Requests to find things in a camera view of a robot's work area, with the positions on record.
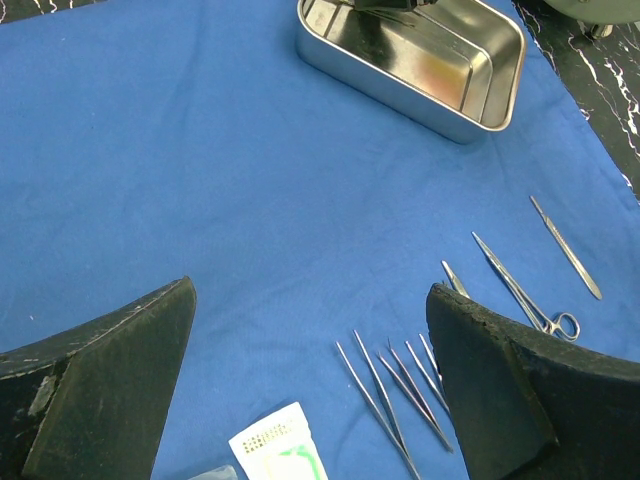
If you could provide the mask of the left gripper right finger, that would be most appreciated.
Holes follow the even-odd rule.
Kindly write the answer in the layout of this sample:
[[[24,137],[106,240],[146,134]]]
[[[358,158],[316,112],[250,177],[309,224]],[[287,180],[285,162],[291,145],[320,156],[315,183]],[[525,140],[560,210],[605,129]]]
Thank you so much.
[[[435,283],[426,321],[472,479],[636,479],[639,365]]]

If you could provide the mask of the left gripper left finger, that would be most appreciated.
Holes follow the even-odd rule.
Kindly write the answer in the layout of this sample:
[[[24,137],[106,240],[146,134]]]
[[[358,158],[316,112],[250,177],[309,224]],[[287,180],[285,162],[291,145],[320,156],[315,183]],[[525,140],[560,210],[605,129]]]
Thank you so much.
[[[2,353],[2,478],[150,478],[196,302],[184,277]]]

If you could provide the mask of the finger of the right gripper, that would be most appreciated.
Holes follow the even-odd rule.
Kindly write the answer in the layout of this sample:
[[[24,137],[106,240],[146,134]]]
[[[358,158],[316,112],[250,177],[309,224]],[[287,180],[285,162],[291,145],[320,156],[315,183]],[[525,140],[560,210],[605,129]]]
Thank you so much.
[[[349,2],[359,11],[398,11],[410,12],[418,7],[432,5],[435,0],[352,0]]]

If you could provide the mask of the steel forceps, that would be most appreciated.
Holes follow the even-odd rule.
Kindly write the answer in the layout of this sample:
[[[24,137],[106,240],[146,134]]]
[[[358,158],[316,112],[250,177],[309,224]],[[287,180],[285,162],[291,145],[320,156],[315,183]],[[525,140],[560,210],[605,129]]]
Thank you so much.
[[[385,434],[389,438],[391,444],[398,452],[400,457],[402,458],[409,475],[412,479],[420,480],[421,475],[418,472],[418,469],[409,453],[408,447],[406,445],[403,433],[400,429],[398,419],[389,397],[387,393],[386,387],[381,380],[381,377],[376,369],[371,356],[356,329],[352,330],[352,334],[354,336],[355,342],[360,350],[360,354],[362,355],[367,369],[369,371],[370,376],[374,382],[376,398],[375,396],[367,389],[364,381],[358,375],[356,369],[354,368],[352,362],[350,361],[348,355],[345,352],[345,349],[341,345],[339,341],[335,342],[335,346],[337,351],[344,362],[346,369],[353,380],[357,390],[360,392],[365,404],[369,408],[369,410],[374,415],[376,421],[380,425],[380,427],[384,430]]]
[[[422,333],[418,334],[419,344],[425,358],[422,358],[416,348],[409,342],[405,342],[405,346],[409,351],[416,367],[420,371],[423,379],[427,382],[433,395],[438,400],[442,408],[447,414],[450,414],[449,405],[444,394],[444,386],[442,375],[439,371],[438,364],[435,359],[434,352],[426,340],[426,336]]]
[[[430,426],[433,433],[442,444],[443,448],[447,452],[453,453],[453,445],[446,437],[445,432],[440,425],[440,422],[433,412],[433,409],[429,405],[426,397],[420,390],[409,368],[402,361],[400,355],[391,346],[391,344],[387,345],[387,351],[390,354],[392,361],[388,361],[380,352],[376,354],[378,360],[392,376],[394,382],[401,389],[408,401],[414,406],[414,408],[421,415],[424,421]]]

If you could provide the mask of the metal instrument tray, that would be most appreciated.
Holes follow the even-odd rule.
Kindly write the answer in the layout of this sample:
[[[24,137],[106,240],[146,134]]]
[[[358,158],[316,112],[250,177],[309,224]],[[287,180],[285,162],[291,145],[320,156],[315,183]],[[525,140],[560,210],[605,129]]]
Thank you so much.
[[[309,65],[456,142],[511,123],[526,40],[483,1],[438,1],[408,28],[349,1],[300,1],[296,49]]]

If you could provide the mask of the steel hemostat clamp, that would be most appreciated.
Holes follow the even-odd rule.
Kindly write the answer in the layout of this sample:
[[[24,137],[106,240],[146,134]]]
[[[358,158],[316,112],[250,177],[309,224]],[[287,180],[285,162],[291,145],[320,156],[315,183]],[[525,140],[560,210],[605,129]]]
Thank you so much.
[[[451,284],[452,289],[458,294],[462,295],[465,298],[470,299],[470,295],[462,284],[460,278],[455,274],[453,269],[450,267],[446,260],[441,261],[441,266],[447,276],[449,283]]]

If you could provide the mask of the glove packet teal orange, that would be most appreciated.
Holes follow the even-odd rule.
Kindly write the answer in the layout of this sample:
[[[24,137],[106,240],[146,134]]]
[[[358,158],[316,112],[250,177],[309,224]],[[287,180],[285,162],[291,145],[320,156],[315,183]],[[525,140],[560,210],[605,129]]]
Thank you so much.
[[[191,477],[189,480],[238,480],[232,465],[223,465]]]

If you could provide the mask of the white suture packet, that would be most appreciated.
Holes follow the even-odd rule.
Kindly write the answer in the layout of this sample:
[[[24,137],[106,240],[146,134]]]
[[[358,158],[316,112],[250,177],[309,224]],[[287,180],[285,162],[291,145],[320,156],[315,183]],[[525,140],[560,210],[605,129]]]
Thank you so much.
[[[299,402],[258,420],[229,440],[253,480],[328,480]]]

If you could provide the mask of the blue surgical drape cloth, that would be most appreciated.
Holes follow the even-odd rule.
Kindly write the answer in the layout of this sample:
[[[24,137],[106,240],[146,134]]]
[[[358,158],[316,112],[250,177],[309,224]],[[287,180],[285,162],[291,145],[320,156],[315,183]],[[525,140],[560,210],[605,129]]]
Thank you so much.
[[[330,478],[406,478],[335,342],[362,378],[353,329],[415,347],[442,260],[523,321],[480,242],[581,346],[638,359],[639,205],[534,44],[510,126],[459,145],[306,64],[296,25],[292,1],[107,1],[2,27],[3,350],[191,278],[157,479],[293,402]]]

